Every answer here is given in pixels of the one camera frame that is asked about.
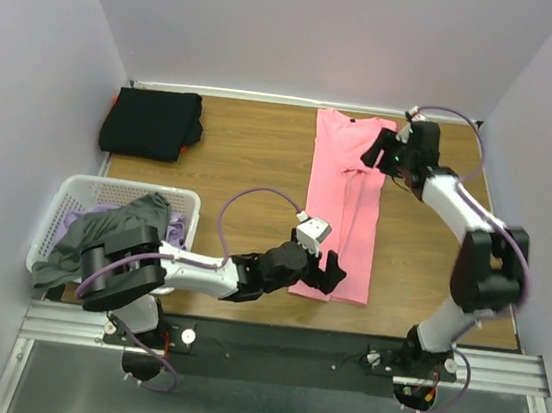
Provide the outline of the pink t shirt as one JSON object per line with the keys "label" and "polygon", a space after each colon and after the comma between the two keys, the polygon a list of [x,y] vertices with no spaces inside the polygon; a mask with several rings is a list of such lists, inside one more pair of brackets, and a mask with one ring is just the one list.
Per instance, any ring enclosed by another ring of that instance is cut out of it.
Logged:
{"label": "pink t shirt", "polygon": [[379,117],[355,119],[338,110],[317,111],[305,209],[331,226],[322,257],[326,259],[329,251],[337,253],[338,265],[346,277],[329,295],[304,282],[291,286],[291,294],[319,301],[367,304],[385,177],[361,159],[384,128],[398,127],[394,121]]}

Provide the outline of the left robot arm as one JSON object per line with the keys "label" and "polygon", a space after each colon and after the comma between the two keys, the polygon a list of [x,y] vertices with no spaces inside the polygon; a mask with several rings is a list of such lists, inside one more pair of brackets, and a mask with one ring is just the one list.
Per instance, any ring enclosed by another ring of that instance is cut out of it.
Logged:
{"label": "left robot arm", "polygon": [[327,295],[346,277],[337,253],[328,252],[322,270],[321,257],[295,241],[260,254],[218,259],[156,239],[152,226],[133,228],[90,245],[80,256],[76,295],[83,309],[109,314],[139,346],[153,345],[162,333],[161,307],[151,295],[160,288],[242,303],[298,282]]}

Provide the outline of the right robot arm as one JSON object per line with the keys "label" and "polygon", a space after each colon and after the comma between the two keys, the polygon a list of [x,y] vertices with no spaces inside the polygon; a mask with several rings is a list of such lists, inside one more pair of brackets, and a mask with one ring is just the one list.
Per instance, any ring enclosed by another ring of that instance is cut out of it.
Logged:
{"label": "right robot arm", "polygon": [[413,377],[431,370],[434,355],[451,351],[477,322],[525,303],[530,284],[528,233],[482,207],[459,175],[439,164],[440,131],[436,122],[411,117],[399,132],[383,128],[360,158],[367,167],[400,178],[461,244],[450,295],[430,318],[411,328],[399,350],[400,368]]}

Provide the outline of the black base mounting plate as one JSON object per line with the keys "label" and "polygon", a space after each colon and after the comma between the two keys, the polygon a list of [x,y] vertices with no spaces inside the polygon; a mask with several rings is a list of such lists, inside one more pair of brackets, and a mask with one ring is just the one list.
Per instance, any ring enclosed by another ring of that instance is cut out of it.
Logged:
{"label": "black base mounting plate", "polygon": [[399,338],[168,313],[146,345],[177,372],[391,397],[395,385],[455,382],[453,355],[409,360]]}

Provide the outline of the lavender t shirt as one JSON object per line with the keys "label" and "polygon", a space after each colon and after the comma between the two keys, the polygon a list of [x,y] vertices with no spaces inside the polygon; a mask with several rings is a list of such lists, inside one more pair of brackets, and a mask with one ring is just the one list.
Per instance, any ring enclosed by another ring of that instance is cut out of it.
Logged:
{"label": "lavender t shirt", "polygon": [[[56,240],[60,240],[62,237],[64,237],[69,227],[86,213],[104,213],[111,209],[116,209],[116,206],[112,204],[100,204],[89,209],[88,211],[69,211],[67,214],[64,215],[64,218],[61,220],[57,227]],[[185,222],[185,215],[183,213],[172,214],[168,223],[168,227],[166,228],[165,240],[167,240],[167,242],[171,241],[173,245],[177,248],[184,249],[186,246],[187,226]]]}

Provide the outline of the black folded t shirt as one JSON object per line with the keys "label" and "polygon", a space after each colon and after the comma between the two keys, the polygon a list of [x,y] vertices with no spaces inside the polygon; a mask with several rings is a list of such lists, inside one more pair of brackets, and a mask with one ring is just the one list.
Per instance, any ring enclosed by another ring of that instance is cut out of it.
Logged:
{"label": "black folded t shirt", "polygon": [[202,100],[193,93],[123,87],[101,126],[99,148],[115,155],[176,162],[202,138]]}

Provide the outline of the white plastic laundry basket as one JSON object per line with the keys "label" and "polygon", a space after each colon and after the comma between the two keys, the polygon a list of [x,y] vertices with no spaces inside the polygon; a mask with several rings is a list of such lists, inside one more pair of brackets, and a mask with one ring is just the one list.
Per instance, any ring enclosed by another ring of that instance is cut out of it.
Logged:
{"label": "white plastic laundry basket", "polygon": [[201,206],[200,196],[194,191],[80,174],[65,180],[53,197],[30,245],[25,261],[27,269],[32,270],[33,265],[48,259],[53,246],[77,218],[86,213],[122,207],[153,193],[161,195],[170,205],[170,220],[164,238],[177,248],[191,249]]}

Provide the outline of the grey t shirt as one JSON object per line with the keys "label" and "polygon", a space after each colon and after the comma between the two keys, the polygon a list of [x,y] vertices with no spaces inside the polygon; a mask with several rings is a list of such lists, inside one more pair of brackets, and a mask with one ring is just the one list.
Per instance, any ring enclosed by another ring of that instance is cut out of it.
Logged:
{"label": "grey t shirt", "polygon": [[152,226],[162,240],[171,220],[172,209],[160,193],[149,193],[117,208],[86,212],[76,216],[61,236],[54,239],[46,260],[37,261],[31,269],[34,289],[47,290],[75,281],[81,276],[82,250],[108,236],[142,226]]}

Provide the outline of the aluminium extrusion rail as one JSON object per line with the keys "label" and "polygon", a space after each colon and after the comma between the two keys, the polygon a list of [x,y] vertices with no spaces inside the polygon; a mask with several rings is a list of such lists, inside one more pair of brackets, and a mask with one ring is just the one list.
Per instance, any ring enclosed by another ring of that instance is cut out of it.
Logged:
{"label": "aluminium extrusion rail", "polygon": [[[447,364],[399,370],[391,366],[397,339],[302,327],[261,325],[187,315],[167,314],[170,347],[194,354],[210,346],[221,358],[242,353],[270,360],[303,359],[326,371],[361,369],[392,377],[398,383],[429,380],[453,389],[468,385],[474,391],[547,398],[550,388],[543,360],[513,352],[461,347]],[[115,347],[104,313],[89,313],[73,304],[37,300],[29,304],[19,336],[80,346]]]}

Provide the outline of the white wall base trim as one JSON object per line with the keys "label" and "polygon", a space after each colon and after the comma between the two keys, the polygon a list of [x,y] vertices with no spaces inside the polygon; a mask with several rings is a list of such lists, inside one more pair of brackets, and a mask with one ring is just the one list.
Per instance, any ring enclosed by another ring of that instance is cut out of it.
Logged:
{"label": "white wall base trim", "polygon": [[257,92],[257,91],[250,91],[250,90],[234,90],[234,89],[201,86],[201,85],[193,85],[193,84],[177,84],[177,83],[169,83],[169,82],[161,83],[161,82],[152,82],[152,81],[144,81],[144,80],[137,80],[137,81],[130,80],[129,83],[130,83],[130,86],[135,89],[144,89],[144,90],[152,89],[152,90],[160,90],[160,91],[168,91],[168,92],[176,92],[176,93],[193,92],[193,94],[200,94],[201,96],[209,96],[209,97],[217,97],[217,98],[250,100],[250,101],[307,107],[307,108],[315,108],[315,109],[331,108],[339,111],[347,111],[350,113],[357,113],[357,114],[364,113],[364,114],[370,114],[372,116],[380,116],[380,117],[386,117],[386,116],[396,117],[396,118],[403,117],[402,110],[397,110],[397,109],[389,109],[389,108],[381,108],[381,107],[373,107],[373,106],[369,106],[369,107],[356,106],[348,103],[307,99],[307,98],[301,98],[301,97],[292,97],[291,95],[284,96],[283,94],[276,95],[275,93],[267,93],[267,92]]}

